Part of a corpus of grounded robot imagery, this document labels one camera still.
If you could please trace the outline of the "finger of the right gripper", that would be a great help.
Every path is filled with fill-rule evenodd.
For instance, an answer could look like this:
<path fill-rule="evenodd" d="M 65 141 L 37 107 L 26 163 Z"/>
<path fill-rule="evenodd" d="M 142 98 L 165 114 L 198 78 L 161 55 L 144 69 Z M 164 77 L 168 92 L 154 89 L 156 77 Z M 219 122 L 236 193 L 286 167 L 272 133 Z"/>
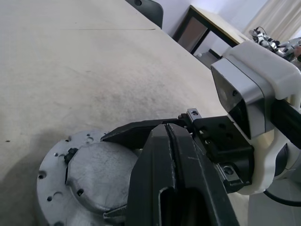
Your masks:
<path fill-rule="evenodd" d="M 103 213 L 105 220 L 126 220 L 127 205 Z"/>
<path fill-rule="evenodd" d="M 161 124 L 175 124 L 188 127 L 188 119 L 159 119 L 131 122 L 120 126 L 101 137 L 100 141 L 120 144 L 131 150 L 142 149 L 150 132 Z"/>

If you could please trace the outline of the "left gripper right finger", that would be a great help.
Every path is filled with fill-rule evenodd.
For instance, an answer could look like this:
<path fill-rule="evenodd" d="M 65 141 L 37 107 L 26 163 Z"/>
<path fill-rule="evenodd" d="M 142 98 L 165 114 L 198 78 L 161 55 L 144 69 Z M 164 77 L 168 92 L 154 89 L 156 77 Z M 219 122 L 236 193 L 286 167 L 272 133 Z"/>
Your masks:
<path fill-rule="evenodd" d="M 190 133 L 167 124 L 175 164 L 177 226 L 237 226 L 238 219 L 212 163 Z"/>

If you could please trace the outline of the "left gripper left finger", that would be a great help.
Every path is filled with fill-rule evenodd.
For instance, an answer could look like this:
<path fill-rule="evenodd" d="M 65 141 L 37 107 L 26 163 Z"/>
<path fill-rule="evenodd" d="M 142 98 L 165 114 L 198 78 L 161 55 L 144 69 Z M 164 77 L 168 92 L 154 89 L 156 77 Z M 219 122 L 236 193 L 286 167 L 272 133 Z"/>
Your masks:
<path fill-rule="evenodd" d="M 146 139 L 131 172 L 127 226 L 178 225 L 173 126 L 173 123 L 158 125 Z"/>

